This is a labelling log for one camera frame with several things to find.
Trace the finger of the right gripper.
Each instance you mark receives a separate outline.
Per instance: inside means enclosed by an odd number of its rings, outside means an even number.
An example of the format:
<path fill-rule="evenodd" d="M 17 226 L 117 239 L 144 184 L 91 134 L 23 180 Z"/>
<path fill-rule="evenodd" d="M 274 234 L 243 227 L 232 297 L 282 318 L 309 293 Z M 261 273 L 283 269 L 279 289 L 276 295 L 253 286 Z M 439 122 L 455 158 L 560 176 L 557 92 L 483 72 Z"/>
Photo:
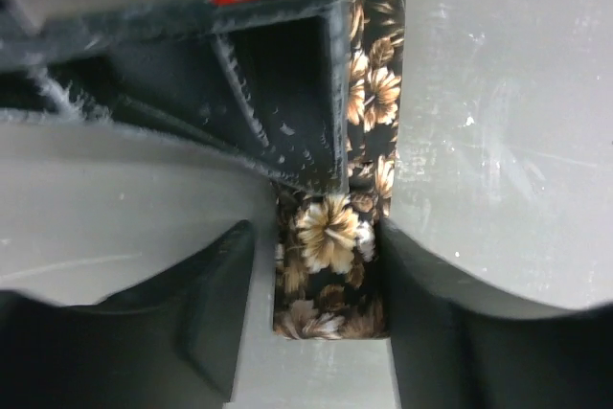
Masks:
<path fill-rule="evenodd" d="M 347 187 L 348 0 L 147 2 L 27 34 L 1 10 L 1 115 L 214 148 L 309 193 Z"/>

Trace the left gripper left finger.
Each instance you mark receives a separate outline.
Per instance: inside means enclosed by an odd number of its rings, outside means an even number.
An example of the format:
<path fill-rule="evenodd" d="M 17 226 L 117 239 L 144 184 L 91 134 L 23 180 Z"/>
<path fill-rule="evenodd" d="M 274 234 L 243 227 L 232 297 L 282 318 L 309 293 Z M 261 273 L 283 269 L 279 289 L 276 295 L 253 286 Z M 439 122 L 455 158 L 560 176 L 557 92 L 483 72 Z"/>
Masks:
<path fill-rule="evenodd" d="M 242 220 L 90 306 L 1 294 L 5 408 L 220 408 L 232 396 L 256 249 Z"/>

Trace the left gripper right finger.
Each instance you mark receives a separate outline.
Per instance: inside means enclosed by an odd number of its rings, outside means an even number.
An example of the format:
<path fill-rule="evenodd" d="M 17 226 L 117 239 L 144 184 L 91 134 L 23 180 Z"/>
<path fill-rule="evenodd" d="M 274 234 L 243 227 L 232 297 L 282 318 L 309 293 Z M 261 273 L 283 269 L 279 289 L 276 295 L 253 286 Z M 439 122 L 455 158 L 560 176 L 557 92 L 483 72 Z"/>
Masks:
<path fill-rule="evenodd" d="M 404 408 L 608 408 L 612 308 L 566 310 L 482 281 L 377 226 Z"/>

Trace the brown floral tie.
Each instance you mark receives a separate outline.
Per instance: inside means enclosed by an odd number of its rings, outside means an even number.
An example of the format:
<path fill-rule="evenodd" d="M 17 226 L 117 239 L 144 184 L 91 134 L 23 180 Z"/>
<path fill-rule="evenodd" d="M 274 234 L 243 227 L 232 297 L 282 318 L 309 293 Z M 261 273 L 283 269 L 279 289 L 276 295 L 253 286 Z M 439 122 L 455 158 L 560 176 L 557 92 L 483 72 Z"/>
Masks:
<path fill-rule="evenodd" d="M 390 213 L 402 83 L 405 0 L 350 0 L 349 189 L 278 186 L 273 330 L 288 339 L 387 333 L 375 227 Z"/>

